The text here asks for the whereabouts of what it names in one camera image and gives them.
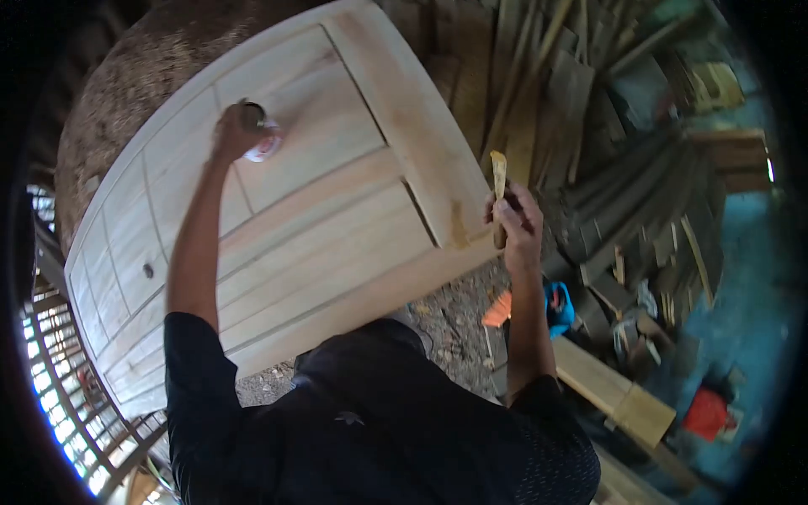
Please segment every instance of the orange object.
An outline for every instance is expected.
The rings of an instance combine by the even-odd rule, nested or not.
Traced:
[[[509,318],[511,318],[511,292],[505,291],[482,316],[482,324],[499,328]]]
[[[726,402],[720,395],[706,388],[699,388],[688,413],[684,416],[682,427],[712,442],[726,424]]]

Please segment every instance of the red object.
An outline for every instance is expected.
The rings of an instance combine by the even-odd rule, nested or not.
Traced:
[[[724,398],[709,389],[699,388],[684,416],[682,427],[712,442],[724,427],[727,415]]]

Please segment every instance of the unfinished wooden door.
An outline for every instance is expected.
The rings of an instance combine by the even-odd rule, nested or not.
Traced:
[[[488,191],[450,112],[374,4],[342,0],[201,71],[115,161],[66,274],[91,359],[122,413],[165,406],[167,260],[221,111],[242,97],[284,131],[225,183],[221,342],[247,375],[422,296],[496,253]]]

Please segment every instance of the spray can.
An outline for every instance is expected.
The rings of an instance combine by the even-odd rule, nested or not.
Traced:
[[[282,139],[280,126],[274,120],[267,118],[263,107],[254,102],[245,102],[242,105],[242,125],[244,129],[252,132],[268,130],[269,134],[258,145],[244,153],[243,158],[251,162],[262,162],[278,150]]]

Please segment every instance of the hand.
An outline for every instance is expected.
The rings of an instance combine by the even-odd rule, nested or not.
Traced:
[[[494,217],[507,234],[505,268],[511,278],[541,281],[541,232],[545,217],[533,195],[524,186],[510,182],[504,198],[494,202],[491,194],[486,199],[482,221],[487,224]]]
[[[251,132],[242,126],[242,107],[245,99],[227,107],[216,123],[213,133],[213,153],[211,158],[229,166],[260,141],[271,135],[270,130]]]

